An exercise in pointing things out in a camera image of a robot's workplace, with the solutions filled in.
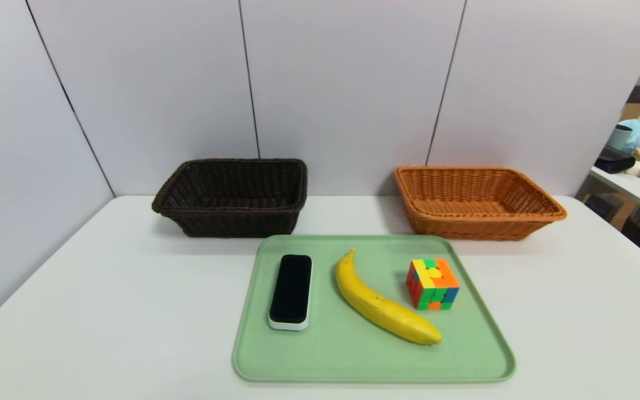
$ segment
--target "yellow banana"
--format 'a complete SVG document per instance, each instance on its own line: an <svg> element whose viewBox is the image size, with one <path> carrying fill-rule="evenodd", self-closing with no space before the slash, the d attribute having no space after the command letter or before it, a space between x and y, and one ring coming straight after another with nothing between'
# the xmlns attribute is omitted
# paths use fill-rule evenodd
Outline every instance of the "yellow banana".
<svg viewBox="0 0 640 400"><path fill-rule="evenodd" d="M426 318L385 298L362 282L355 271L355 249L337 263L335 280L343 298L369 321L414 343L441 342L441 332Z"/></svg>

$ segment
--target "wicker basket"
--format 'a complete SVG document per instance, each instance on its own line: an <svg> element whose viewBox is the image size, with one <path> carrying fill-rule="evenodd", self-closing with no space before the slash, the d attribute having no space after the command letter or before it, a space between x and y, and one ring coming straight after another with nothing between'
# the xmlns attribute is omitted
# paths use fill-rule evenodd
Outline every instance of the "wicker basket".
<svg viewBox="0 0 640 400"><path fill-rule="evenodd" d="M299 159L200 159L182 164L152 209L192 237L266 238L291 233L307 197Z"/></svg>
<svg viewBox="0 0 640 400"><path fill-rule="evenodd" d="M528 177L499 167L399 167L394 172L417 233L518 241L567 212Z"/></svg>

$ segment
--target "cup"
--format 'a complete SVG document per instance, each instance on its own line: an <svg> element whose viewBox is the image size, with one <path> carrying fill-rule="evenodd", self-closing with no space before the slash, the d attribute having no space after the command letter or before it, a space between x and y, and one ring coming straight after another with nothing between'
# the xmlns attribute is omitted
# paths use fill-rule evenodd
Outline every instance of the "cup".
<svg viewBox="0 0 640 400"><path fill-rule="evenodd" d="M625 127L624 125L617 125L612 131L612 135L609 136L609 140L607 141L607 146L614 147L617 150L624 149L624 146L627 144L627 140L629 136L632 134L632 129L630 127Z"/></svg>

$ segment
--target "dark brown wicker basket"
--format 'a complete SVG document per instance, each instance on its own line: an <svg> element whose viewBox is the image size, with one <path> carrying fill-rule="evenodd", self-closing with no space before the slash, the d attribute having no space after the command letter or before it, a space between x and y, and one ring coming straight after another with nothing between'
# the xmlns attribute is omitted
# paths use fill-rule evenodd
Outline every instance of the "dark brown wicker basket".
<svg viewBox="0 0 640 400"><path fill-rule="evenodd" d="M152 209L192 237L267 238L291 233L307 197L299 159L199 159L164 183Z"/></svg>

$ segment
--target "rubik's cube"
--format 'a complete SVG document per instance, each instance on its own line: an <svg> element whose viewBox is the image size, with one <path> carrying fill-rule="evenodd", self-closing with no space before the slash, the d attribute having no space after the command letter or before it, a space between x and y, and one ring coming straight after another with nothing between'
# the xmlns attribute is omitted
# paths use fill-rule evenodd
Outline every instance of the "rubik's cube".
<svg viewBox="0 0 640 400"><path fill-rule="evenodd" d="M407 288L416 309L451 309L460 284L448 261L412 260Z"/></svg>

